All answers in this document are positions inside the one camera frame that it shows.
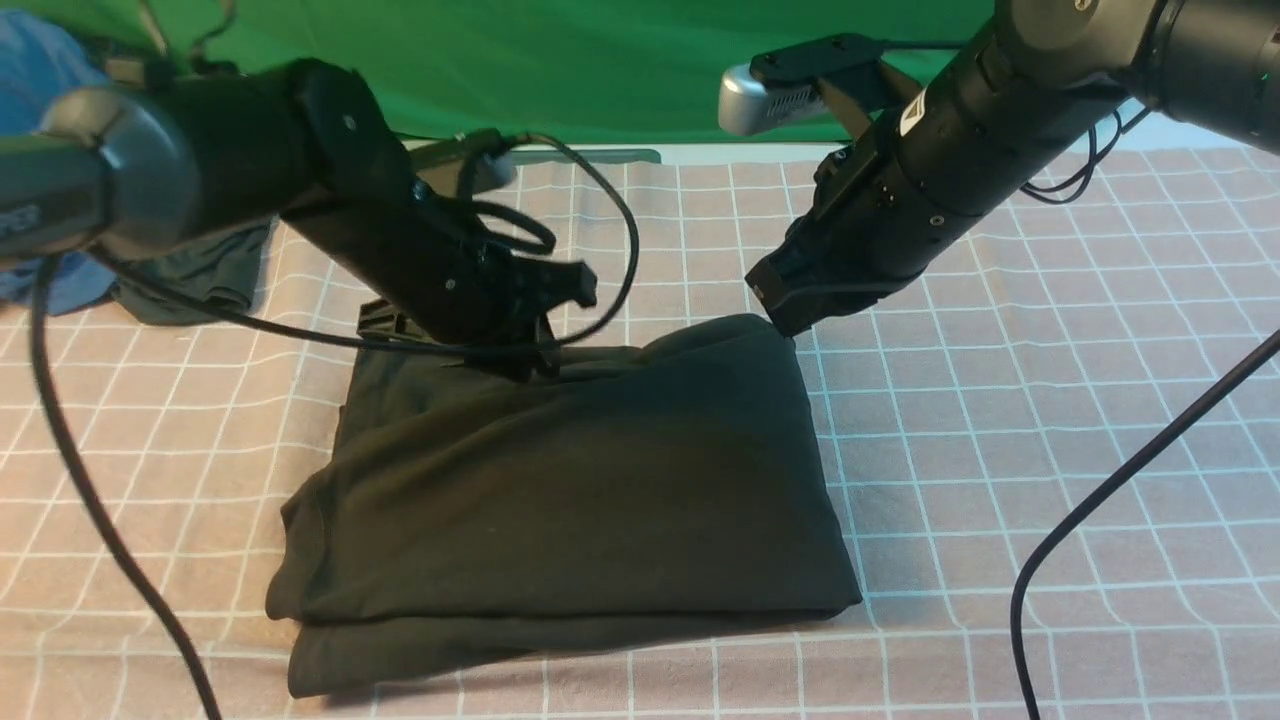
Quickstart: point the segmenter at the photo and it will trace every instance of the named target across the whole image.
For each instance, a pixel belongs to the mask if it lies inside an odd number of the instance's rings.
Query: black cloth
[[[736,315],[564,363],[522,386],[357,355],[332,462],[282,510],[294,697],[861,602],[790,340]]]
[[[187,297],[204,300],[225,310],[247,313],[253,305],[262,247],[270,237],[269,225],[248,228],[227,237],[201,240],[131,268],[160,281]],[[186,327],[215,322],[214,318],[174,305],[151,291],[116,278],[111,297],[147,325]]]

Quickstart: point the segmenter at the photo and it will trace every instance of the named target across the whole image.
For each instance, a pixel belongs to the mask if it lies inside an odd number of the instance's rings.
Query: green backdrop
[[[81,33],[146,45],[136,0],[12,0]],[[186,49],[216,0],[152,0]],[[837,32],[965,40],[991,0],[239,0],[210,56],[255,70],[300,55],[358,69],[392,127],[442,137],[479,127],[568,142],[731,142],[719,76],[751,55]],[[945,54],[891,60],[927,82]],[[755,140],[840,140],[829,120]]]

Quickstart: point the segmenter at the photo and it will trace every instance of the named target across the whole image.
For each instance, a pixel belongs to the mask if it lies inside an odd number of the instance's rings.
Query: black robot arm
[[[540,258],[556,243],[545,225],[421,181],[357,73],[311,59],[252,76],[163,68],[115,68],[118,82],[60,97],[38,133],[0,138],[0,269],[78,249],[154,258],[279,215],[380,296],[366,338],[547,347],[550,310],[596,304],[584,263]],[[431,152],[502,156],[515,142],[483,131]],[[527,377],[557,359],[492,364]]]
[[[721,126],[755,135],[829,110],[856,138],[814,174],[813,208],[748,273],[795,336],[914,282],[1130,99],[1280,152],[1280,1],[997,0],[928,85],[835,36],[731,68]]]

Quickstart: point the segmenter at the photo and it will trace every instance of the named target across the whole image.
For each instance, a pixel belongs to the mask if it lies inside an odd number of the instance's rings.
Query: wire
[[[63,464],[67,465],[67,473],[70,475],[72,484],[76,486],[76,492],[79,493],[81,501],[84,503],[84,510],[88,512],[93,528],[97,529],[97,534],[101,536],[102,543],[111,553],[115,564],[124,573],[124,577],[128,578],[129,584],[138,591],[147,607],[155,612],[160,624],[164,625],[165,632],[169,633],[174,644],[178,646],[178,653],[182,656],[182,661],[191,674],[191,682],[196,687],[196,694],[200,696],[200,703],[205,708],[205,715],[209,716],[209,720],[221,720],[212,684],[209,682],[209,675],[200,662],[200,655],[196,652],[195,643],[191,642],[191,635],[183,629],[182,623],[178,621],[169,603],[165,602],[160,592],[147,579],[146,573],[142,571],[142,568],[138,566],[137,561],[129,553],[119,530],[111,523],[111,516],[108,514],[106,507],[104,507],[102,498],[93,489],[88,470],[84,468],[84,461],[76,448],[76,439],[72,437],[65,415],[63,415],[61,402],[58,400],[58,389],[54,384],[52,366],[49,361],[49,343],[45,333],[49,320],[49,296],[52,292],[54,277],[60,260],[60,255],[54,255],[46,258],[40,264],[40,269],[36,272],[31,302],[31,372],[40,396],[40,405],[44,407],[45,419],[49,423],[49,432],[54,437],[58,454],[61,456]]]
[[[1234,368],[1231,368],[1222,379],[1213,383],[1213,387],[1204,391],[1204,395],[1199,396],[1196,402],[1192,402],[1187,410],[1174,419],[1172,423],[1160,430],[1143,446],[1142,450],[1135,452],[1133,457],[1125,461],[1119,470],[1115,471],[1110,478],[1107,478],[1101,486],[1097,487],[1088,497],[1080,502],[1075,510],[1064,519],[1053,530],[1044,537],[1044,539],[1032,551],[1030,557],[1027,559],[1027,564],[1023,565],[1021,573],[1018,574],[1018,580],[1014,583],[1014,594],[1010,603],[1009,615],[1009,629],[1010,637],[1014,643],[1014,665],[1018,667],[1018,682],[1023,689],[1023,700],[1027,703],[1027,714],[1032,720],[1039,720],[1039,708],[1036,706],[1036,689],[1032,687],[1030,673],[1027,669],[1027,648],[1023,644],[1023,605],[1027,601],[1027,588],[1032,583],[1032,577],[1036,570],[1044,562],[1053,548],[1056,548],[1073,530],[1080,527],[1084,520],[1093,514],[1108,497],[1115,495],[1125,483],[1133,479],[1143,468],[1146,468],[1152,460],[1156,459],[1161,452],[1164,452],[1170,445],[1174,443],[1183,433],[1185,433],[1192,425],[1194,425],[1201,418],[1203,418],[1210,410],[1212,410],[1219,402],[1226,398],[1233,389],[1240,386],[1245,379],[1256,373],[1262,365],[1266,365],[1276,354],[1280,352],[1280,331],[1276,331],[1271,337],[1262,342],[1253,352],[1240,360]]]
[[[225,310],[211,305],[193,297],[187,297],[180,292],[175,292],[163,283],[152,279],[151,277],[141,273],[129,265],[122,263],[111,254],[106,252],[102,247],[92,247],[88,252],[104,266],[106,266],[113,273],[119,277],[138,284],[154,292],[155,295],[180,305],[183,307],[195,310],[197,313],[204,313],[211,318],[219,320],[225,320],[228,323],[236,323],[246,328],[255,331],[274,333],[283,337],[289,337],[293,340],[302,340],[308,342],[319,342],[324,345],[333,345],[337,347],[352,347],[356,350],[374,350],[383,352],[406,352],[411,355],[443,355],[449,357],[509,357],[513,355],[529,355],[532,352],[548,352],[563,348],[568,345],[581,342],[595,333],[604,329],[613,319],[622,311],[622,306],[627,301],[627,296],[631,293],[631,286],[635,284],[636,269],[640,264],[640,228],[636,225],[635,215],[631,213],[631,208],[627,206],[626,200],[622,195],[614,190],[613,184],[600,174],[595,167],[591,165],[585,158],[577,154],[575,150],[564,145],[563,142],[556,140],[554,137],[541,135],[541,133],[526,133],[520,135],[508,140],[512,147],[518,147],[522,145],[549,145],[566,158],[572,160],[576,165],[582,168],[582,170],[604,190],[604,193],[609,196],[609,200],[617,205],[618,211],[622,214],[622,219],[627,225],[628,247],[627,247],[627,268],[622,277],[622,284],[618,288],[618,295],[609,305],[609,307],[590,325],[586,328],[567,334],[564,337],[557,338],[549,342],[540,343],[526,343],[526,345],[509,345],[499,347],[467,347],[467,346],[449,346],[449,345],[435,345],[429,342],[392,342],[392,341],[371,341],[358,337],[344,337],[329,333],[321,333],[316,331],[307,331],[302,328],[296,328],[292,325],[282,325],[279,323],[273,323],[270,320],[261,320],[242,313],[236,313],[233,310]]]
[[[1047,205],[1069,205],[1071,202],[1075,202],[1082,196],[1084,196],[1085,191],[1089,190],[1089,183],[1093,181],[1093,173],[1097,170],[1102,160],[1106,160],[1107,155],[1111,155],[1111,151],[1115,150],[1116,145],[1120,142],[1120,138],[1128,135],[1129,131],[1135,128],[1138,123],[1140,123],[1149,114],[1151,114],[1151,108],[1143,108],[1132,119],[1125,122],[1124,118],[1120,117],[1119,110],[1112,110],[1111,118],[1116,123],[1115,135],[1112,135],[1111,140],[1100,150],[1098,129],[1096,127],[1089,128],[1088,133],[1089,156],[1084,161],[1083,168],[1076,170],[1075,174],[1073,174],[1071,177],[1066,178],[1065,181],[1052,187],[1037,187],[1030,182],[1028,182],[1023,184],[1023,187],[1019,190],[1021,190],[1024,195],[1034,197],[1036,200],[1039,200],[1041,202],[1044,202]],[[1051,193],[1062,192],[1064,190],[1068,190],[1071,186],[1075,186],[1075,191],[1071,192],[1071,195],[1069,195],[1068,197],[1050,197]]]
[[[156,46],[156,51],[160,53],[161,58],[168,59],[169,38],[165,36],[164,28],[160,27],[160,20],[156,19],[151,0],[138,0],[138,17],[142,19],[142,27],[147,31],[147,36],[151,37],[151,44]]]

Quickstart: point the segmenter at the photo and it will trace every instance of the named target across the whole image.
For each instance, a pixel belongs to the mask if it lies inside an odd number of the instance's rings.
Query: grid pattern tablecloth
[[[1080,161],[1053,168],[1064,177]],[[744,272],[810,202],[812,165],[609,168],[645,250],[599,343],[754,307]],[[328,456],[349,351],[234,327],[59,319],[59,389],[142,566],[229,717],[1024,716],[1007,598],[1044,533],[1280,325],[1280,165],[1117,152],[1070,208],[1021,197],[872,313],[804,336],[832,501],[867,602],[799,633],[531,660],[292,701],[293,628],[262,616],[279,505]],[[540,217],[602,296],[625,228],[567,165],[494,193]],[[288,228],[257,314],[349,333],[369,297]],[[562,311],[562,329],[590,311]],[[192,717],[157,624],[101,550],[0,315],[0,717]],[[1047,717],[1280,716],[1280,375],[1249,380],[1042,570],[1028,644]]]

